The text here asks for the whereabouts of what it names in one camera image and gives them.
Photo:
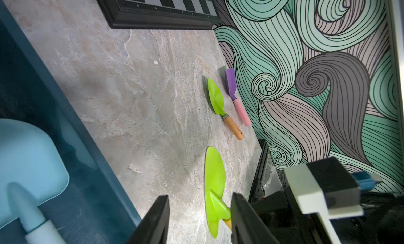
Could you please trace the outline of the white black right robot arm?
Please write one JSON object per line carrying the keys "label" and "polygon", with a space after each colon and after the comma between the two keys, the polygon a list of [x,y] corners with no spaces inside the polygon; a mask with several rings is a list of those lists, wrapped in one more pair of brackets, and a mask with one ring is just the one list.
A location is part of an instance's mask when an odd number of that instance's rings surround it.
{"label": "white black right robot arm", "polygon": [[[289,188],[249,199],[269,231],[281,244],[329,244],[320,218],[304,215]],[[334,219],[331,224],[343,244],[402,244],[404,198],[366,191],[361,197],[364,215]]]}

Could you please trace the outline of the green pointed shovel wooden handle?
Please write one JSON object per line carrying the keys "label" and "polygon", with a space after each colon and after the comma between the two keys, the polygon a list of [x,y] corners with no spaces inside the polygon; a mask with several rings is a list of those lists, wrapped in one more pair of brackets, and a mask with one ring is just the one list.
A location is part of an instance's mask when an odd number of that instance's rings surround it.
{"label": "green pointed shovel wooden handle", "polygon": [[224,123],[239,141],[244,139],[245,136],[243,132],[236,125],[234,120],[224,111],[224,97],[217,84],[211,78],[208,78],[208,93],[214,112],[222,118]]}

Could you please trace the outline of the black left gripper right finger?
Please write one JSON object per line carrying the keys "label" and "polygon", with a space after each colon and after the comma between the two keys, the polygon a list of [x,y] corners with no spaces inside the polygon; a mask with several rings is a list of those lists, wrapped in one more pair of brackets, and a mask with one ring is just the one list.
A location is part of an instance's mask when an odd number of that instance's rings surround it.
{"label": "black left gripper right finger", "polygon": [[279,244],[242,194],[232,194],[230,210],[233,244]]}

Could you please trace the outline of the light blue shovel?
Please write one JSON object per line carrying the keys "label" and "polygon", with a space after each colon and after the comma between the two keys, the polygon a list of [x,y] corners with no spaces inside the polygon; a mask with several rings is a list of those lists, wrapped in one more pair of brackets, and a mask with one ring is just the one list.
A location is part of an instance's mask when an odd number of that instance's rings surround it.
{"label": "light blue shovel", "polygon": [[40,128],[1,119],[1,227],[18,219],[29,244],[63,244],[39,206],[59,196],[69,174],[52,139]]}

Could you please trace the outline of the teal plastic storage box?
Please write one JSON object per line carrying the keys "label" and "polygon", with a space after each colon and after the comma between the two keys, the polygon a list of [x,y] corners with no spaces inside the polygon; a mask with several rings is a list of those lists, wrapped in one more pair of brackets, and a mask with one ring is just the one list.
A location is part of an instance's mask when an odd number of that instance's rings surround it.
{"label": "teal plastic storage box", "polygon": [[1,4],[1,117],[45,131],[69,174],[41,211],[69,244],[123,244],[141,221],[124,188],[7,6]]}

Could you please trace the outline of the green round shovel wooden handle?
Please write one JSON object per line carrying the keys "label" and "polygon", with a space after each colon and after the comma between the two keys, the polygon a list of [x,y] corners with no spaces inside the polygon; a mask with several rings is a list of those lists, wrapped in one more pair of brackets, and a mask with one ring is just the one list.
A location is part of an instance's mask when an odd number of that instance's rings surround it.
{"label": "green round shovel wooden handle", "polygon": [[230,208],[223,201],[226,171],[219,151],[209,146],[205,156],[204,198],[207,226],[212,238],[217,238],[222,220],[232,228]]}

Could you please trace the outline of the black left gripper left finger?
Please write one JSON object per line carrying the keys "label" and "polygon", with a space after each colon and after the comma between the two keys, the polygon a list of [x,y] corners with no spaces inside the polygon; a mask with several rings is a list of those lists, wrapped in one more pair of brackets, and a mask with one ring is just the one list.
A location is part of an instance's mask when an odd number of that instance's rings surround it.
{"label": "black left gripper left finger", "polygon": [[126,243],[166,244],[169,216],[169,197],[159,196]]}

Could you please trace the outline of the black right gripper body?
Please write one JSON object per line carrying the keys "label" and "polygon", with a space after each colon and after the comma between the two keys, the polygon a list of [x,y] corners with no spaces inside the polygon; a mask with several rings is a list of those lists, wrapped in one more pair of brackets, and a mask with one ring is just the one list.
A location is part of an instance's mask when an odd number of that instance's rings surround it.
{"label": "black right gripper body", "polygon": [[290,188],[284,188],[251,204],[281,244],[330,244],[320,218],[304,215]]}

